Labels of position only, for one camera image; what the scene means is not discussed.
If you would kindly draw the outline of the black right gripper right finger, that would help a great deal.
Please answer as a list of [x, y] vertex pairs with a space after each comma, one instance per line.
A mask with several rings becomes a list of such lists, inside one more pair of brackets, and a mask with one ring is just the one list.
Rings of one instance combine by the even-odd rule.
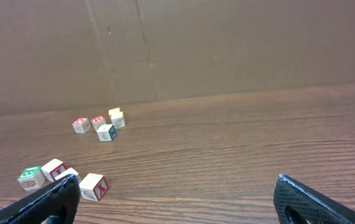
[[273, 203], [281, 224], [355, 224], [355, 211], [305, 184], [280, 174]]

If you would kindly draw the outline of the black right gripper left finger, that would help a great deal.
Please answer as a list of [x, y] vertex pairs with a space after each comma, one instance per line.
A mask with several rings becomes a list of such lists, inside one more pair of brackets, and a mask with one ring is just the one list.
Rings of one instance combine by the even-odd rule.
[[77, 176], [68, 174], [0, 209], [0, 223], [73, 223], [80, 195]]

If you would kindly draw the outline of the plain E pretzel block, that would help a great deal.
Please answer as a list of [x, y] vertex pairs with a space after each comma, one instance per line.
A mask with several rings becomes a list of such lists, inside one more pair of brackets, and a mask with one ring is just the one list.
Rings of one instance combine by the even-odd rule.
[[69, 174], [74, 174], [76, 176], [78, 182], [79, 183], [81, 182], [81, 177], [80, 177], [79, 173], [77, 173], [77, 171], [75, 169], [73, 169], [72, 167], [68, 168], [67, 170], [63, 171], [60, 175], [56, 176], [55, 180], [62, 179]]

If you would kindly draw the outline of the red Y wooden block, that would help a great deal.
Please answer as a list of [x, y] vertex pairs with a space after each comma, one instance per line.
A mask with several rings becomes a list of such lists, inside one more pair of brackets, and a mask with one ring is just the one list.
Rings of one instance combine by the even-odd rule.
[[89, 173], [79, 184], [81, 196], [86, 200], [99, 202], [109, 186], [104, 175]]

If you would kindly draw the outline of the red letter wooden block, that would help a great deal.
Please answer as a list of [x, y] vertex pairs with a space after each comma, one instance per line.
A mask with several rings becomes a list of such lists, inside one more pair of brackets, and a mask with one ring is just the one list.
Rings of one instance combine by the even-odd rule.
[[67, 170], [67, 167], [64, 162], [58, 159], [52, 159], [42, 166], [41, 170], [49, 181], [54, 182], [57, 176]]

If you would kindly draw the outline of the green letter B block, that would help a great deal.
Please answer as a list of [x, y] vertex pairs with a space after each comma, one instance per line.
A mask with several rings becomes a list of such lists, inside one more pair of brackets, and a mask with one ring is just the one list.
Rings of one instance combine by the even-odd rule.
[[32, 166], [25, 168], [18, 177], [18, 182], [24, 190], [35, 190], [43, 186], [46, 181], [45, 176], [41, 170], [41, 166]]

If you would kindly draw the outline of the red apple picture block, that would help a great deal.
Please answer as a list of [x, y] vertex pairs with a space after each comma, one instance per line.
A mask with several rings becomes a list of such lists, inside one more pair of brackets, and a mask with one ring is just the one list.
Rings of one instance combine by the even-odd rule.
[[91, 128], [88, 118], [78, 118], [72, 123], [72, 126], [77, 134], [87, 133]]

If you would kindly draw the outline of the blue X wooden block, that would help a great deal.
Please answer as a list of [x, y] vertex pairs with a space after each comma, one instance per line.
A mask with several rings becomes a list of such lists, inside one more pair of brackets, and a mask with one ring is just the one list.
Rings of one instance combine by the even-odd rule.
[[113, 124], [102, 124], [97, 129], [99, 140], [102, 142], [113, 141], [117, 136], [116, 128]]

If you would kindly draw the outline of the red letter M block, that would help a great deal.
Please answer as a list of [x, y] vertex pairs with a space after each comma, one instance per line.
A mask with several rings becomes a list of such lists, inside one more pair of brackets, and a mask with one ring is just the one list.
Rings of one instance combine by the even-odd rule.
[[107, 124], [106, 119], [104, 116], [98, 116], [95, 117], [91, 120], [91, 123], [95, 129], [95, 131], [97, 131], [102, 125]]

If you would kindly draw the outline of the yellow front wooden block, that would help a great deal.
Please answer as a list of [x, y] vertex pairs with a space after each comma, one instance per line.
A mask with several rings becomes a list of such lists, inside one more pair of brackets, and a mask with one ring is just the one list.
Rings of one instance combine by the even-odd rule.
[[110, 117], [115, 128], [123, 128], [126, 126], [126, 120], [122, 111], [112, 113], [110, 114]]

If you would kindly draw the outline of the yellow wooden block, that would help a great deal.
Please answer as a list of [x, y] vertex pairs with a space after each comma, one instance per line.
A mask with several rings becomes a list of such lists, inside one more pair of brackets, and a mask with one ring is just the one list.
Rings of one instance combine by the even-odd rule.
[[126, 120], [122, 111], [112, 113], [110, 114], [110, 117], [115, 128], [123, 128], [126, 126]]
[[118, 114], [120, 112], [121, 112], [120, 108], [113, 108], [113, 109], [108, 111], [108, 114], [111, 116], [112, 114]]

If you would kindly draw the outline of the yellow rear wooden block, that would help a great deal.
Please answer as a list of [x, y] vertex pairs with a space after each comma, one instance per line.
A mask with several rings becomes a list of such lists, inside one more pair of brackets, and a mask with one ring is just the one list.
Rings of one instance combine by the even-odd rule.
[[121, 112], [120, 108], [113, 108], [113, 109], [108, 111], [108, 114], [111, 116], [112, 114], [118, 114], [120, 112]]

